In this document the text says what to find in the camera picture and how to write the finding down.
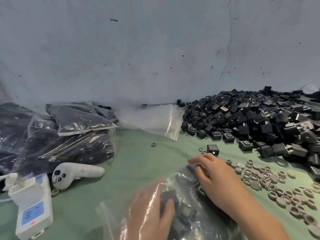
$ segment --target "person's left hand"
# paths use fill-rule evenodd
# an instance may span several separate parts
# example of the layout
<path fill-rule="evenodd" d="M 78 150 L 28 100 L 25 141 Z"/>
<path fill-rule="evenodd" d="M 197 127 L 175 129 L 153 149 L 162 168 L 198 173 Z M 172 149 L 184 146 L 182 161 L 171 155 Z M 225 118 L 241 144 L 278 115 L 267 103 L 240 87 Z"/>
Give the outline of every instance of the person's left hand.
<path fill-rule="evenodd" d="M 157 183 L 134 196 L 127 216 L 127 229 L 122 228 L 121 240 L 167 240 L 175 210 L 173 200 L 168 200 L 160 218 L 163 185 Z"/>

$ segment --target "extension socket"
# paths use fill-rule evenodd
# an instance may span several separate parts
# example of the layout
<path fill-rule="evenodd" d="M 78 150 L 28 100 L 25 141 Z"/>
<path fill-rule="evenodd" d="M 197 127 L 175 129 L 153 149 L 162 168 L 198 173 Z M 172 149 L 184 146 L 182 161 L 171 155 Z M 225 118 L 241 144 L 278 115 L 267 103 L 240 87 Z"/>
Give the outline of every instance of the extension socket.
<path fill-rule="evenodd" d="M 38 202 L 32 202 L 29 206 L 21 205 L 18 208 L 16 235 L 20 240 L 38 238 L 54 221 L 48 176 L 43 174 L 36 177 L 35 184 L 40 186 L 41 199 Z M 27 190 L 22 191 L 22 195 L 28 195 Z"/>

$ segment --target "green table surface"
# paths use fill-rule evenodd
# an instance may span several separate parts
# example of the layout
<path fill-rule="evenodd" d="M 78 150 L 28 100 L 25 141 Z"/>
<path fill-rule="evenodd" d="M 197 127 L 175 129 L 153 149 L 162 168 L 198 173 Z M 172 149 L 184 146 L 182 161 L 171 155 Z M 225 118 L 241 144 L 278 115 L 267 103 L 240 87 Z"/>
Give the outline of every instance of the green table surface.
<path fill-rule="evenodd" d="M 217 144 L 220 150 L 219 157 L 224 160 L 246 163 L 248 159 L 252 159 L 260 166 L 270 166 L 274 173 L 280 170 L 294 171 L 296 179 L 287 177 L 285 184 L 277 184 L 277 187 L 284 191 L 291 191 L 298 186 L 311 187 L 311 178 L 298 165 L 288 164 L 281 167 L 276 163 L 277 158 L 260 159 L 255 151 L 243 153 L 238 148 L 237 142 L 226 144 L 223 141 L 212 141 L 210 137 L 199 139 L 183 132 L 177 141 L 141 130 L 118 129 L 116 135 L 118 151 L 111 164 L 108 162 L 100 164 L 106 170 L 102 178 L 76 180 L 68 189 L 52 198 L 54 222 L 39 237 L 40 240 L 102 239 L 102 222 L 94 209 L 100 202 L 132 191 L 140 185 L 185 166 L 189 158 L 199 154 L 199 147 L 206 148 L 207 144 Z M 151 147 L 153 142 L 156 143 L 156 147 Z M 289 207 L 280 208 L 268 198 L 266 190 L 255 191 L 249 187 L 248 189 L 259 204 L 282 222 L 292 240 L 314 239 L 303 220 L 290 215 Z M 314 194 L 314 201 L 319 208 L 320 194 Z M 306 205 L 304 208 L 307 214 L 320 222 L 318 210 L 311 210 Z M 16 220 L 17 206 L 12 201 L 0 203 L 1 240 L 18 239 L 15 236 Z"/>

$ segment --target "forearm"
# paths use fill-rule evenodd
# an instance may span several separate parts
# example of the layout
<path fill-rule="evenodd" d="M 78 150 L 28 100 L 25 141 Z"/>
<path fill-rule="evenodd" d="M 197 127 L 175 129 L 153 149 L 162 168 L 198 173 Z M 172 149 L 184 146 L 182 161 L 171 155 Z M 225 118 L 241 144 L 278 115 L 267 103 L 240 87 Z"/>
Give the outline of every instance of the forearm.
<path fill-rule="evenodd" d="M 281 222 L 256 202 L 246 202 L 231 216 L 249 240 L 290 240 Z"/>

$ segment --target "white game controller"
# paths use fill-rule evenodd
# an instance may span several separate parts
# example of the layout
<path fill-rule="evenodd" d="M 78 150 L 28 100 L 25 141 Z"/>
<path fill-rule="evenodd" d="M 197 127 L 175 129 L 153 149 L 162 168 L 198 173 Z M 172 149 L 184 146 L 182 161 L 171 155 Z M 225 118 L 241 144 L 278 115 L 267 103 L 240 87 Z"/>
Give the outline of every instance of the white game controller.
<path fill-rule="evenodd" d="M 104 168 L 102 167 L 64 162 L 54 170 L 52 174 L 52 184 L 58 190 L 65 190 L 75 179 L 98 178 L 103 175 Z"/>

